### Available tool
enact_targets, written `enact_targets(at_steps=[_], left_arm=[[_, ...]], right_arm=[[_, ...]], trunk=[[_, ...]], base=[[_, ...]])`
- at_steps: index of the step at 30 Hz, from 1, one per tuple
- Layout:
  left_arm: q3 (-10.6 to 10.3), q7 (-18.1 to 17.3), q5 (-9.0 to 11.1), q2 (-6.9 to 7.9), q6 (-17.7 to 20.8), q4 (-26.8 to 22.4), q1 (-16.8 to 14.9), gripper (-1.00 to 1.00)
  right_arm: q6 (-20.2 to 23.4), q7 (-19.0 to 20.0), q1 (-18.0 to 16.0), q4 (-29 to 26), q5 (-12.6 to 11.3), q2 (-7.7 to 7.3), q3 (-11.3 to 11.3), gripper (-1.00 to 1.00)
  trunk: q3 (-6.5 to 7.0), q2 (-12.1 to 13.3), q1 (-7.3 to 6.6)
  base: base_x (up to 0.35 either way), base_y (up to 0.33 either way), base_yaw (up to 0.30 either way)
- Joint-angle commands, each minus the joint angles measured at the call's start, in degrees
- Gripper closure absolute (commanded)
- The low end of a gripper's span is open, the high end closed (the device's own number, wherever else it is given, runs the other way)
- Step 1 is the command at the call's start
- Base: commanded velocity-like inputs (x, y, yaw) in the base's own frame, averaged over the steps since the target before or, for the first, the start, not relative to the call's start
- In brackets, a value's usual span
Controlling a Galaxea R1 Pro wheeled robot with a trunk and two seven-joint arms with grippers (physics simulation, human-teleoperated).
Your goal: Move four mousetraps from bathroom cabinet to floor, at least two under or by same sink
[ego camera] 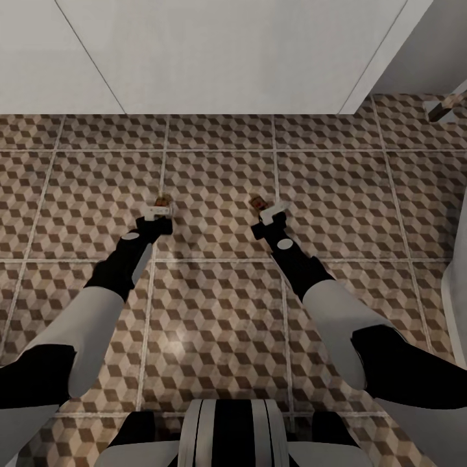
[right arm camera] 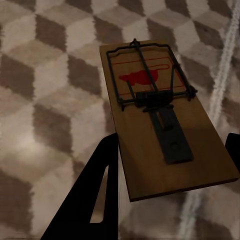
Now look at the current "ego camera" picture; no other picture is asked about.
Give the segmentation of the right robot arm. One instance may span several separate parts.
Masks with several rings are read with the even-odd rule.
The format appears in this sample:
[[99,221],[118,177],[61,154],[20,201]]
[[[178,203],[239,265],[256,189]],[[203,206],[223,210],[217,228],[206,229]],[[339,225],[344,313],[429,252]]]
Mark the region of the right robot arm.
[[298,295],[340,377],[365,390],[437,467],[467,467],[467,370],[414,347],[385,317],[351,295],[283,230],[287,202],[251,227]]

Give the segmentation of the robot trunk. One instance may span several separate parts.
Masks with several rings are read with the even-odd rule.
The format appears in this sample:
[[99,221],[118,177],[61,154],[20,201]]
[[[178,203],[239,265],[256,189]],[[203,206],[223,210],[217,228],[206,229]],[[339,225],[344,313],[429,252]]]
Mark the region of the robot trunk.
[[274,399],[194,399],[184,416],[178,467],[289,467]]

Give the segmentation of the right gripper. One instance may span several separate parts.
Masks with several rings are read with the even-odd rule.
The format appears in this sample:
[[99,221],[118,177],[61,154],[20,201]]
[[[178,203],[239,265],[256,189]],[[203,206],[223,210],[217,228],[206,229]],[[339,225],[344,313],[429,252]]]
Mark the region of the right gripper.
[[274,215],[272,219],[273,223],[270,225],[265,226],[263,220],[260,219],[260,223],[251,227],[257,241],[263,238],[265,238],[267,241],[267,237],[271,234],[272,231],[284,231],[283,229],[287,227],[284,214],[280,213],[279,215]]

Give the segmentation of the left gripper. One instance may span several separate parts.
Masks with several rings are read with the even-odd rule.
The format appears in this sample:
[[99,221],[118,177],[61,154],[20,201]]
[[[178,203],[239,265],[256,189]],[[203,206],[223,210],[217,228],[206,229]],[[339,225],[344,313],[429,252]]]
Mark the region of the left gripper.
[[173,225],[172,219],[161,218],[155,221],[146,221],[145,217],[140,217],[136,219],[137,229],[142,226],[147,226],[151,228],[156,233],[156,239],[159,238],[161,234],[172,235],[173,234]]

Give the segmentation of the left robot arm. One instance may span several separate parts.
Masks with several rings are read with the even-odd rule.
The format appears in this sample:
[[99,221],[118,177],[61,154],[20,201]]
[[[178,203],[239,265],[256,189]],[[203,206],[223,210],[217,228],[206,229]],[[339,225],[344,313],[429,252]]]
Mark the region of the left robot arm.
[[[75,299],[18,359],[0,367],[0,467],[5,467],[68,400],[97,380],[129,291],[146,269],[152,245],[172,235],[176,210],[145,206],[137,229],[122,235]],[[158,219],[155,215],[163,215]]]

